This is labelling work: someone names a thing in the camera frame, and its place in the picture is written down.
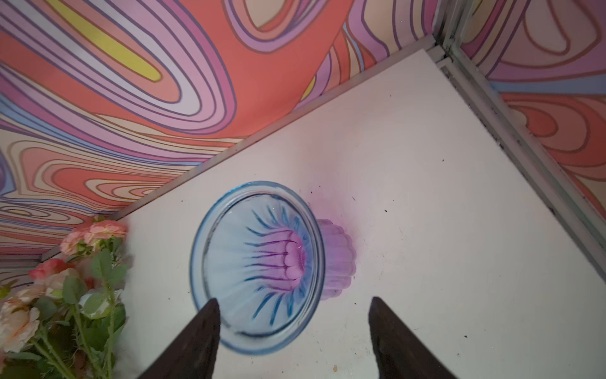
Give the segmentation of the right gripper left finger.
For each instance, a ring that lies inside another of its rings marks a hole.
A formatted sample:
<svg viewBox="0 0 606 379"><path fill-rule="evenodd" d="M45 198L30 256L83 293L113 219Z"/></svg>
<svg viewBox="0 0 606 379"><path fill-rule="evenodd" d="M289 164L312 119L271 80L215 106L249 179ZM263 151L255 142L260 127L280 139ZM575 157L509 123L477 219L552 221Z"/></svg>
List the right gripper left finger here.
<svg viewBox="0 0 606 379"><path fill-rule="evenodd" d="M212 378L219 349L219 333L219 303L212 298L139 378Z"/></svg>

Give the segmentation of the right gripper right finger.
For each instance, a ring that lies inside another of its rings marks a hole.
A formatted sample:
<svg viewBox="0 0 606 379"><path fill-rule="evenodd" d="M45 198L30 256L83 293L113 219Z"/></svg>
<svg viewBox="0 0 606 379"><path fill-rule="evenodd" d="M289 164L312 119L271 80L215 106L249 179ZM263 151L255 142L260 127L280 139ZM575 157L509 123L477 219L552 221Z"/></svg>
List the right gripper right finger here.
<svg viewBox="0 0 606 379"><path fill-rule="evenodd" d="M379 297L369 308L369 328L380 379L454 377Z"/></svg>

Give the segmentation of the blue purple glass vase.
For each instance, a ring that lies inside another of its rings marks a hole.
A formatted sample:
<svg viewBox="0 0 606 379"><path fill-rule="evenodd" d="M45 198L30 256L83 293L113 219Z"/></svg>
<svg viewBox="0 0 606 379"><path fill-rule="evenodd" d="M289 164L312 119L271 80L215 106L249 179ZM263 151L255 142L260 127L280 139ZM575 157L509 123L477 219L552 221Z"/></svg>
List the blue purple glass vase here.
<svg viewBox="0 0 606 379"><path fill-rule="evenodd" d="M197 308L219 303L225 347L267 355L293 342L356 270L342 227L315 217L291 189L256 181L224 194L201 221L189 282Z"/></svg>

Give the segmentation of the pile of artificial flowers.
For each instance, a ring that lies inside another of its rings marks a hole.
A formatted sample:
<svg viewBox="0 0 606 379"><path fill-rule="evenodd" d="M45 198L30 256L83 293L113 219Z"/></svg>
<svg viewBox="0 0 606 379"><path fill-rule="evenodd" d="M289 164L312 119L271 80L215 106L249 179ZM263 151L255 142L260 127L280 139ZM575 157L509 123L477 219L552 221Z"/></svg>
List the pile of artificial flowers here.
<svg viewBox="0 0 606 379"><path fill-rule="evenodd" d="M99 220L71 232L33 284L1 287L3 378L112 378L126 323L122 289L128 227Z"/></svg>

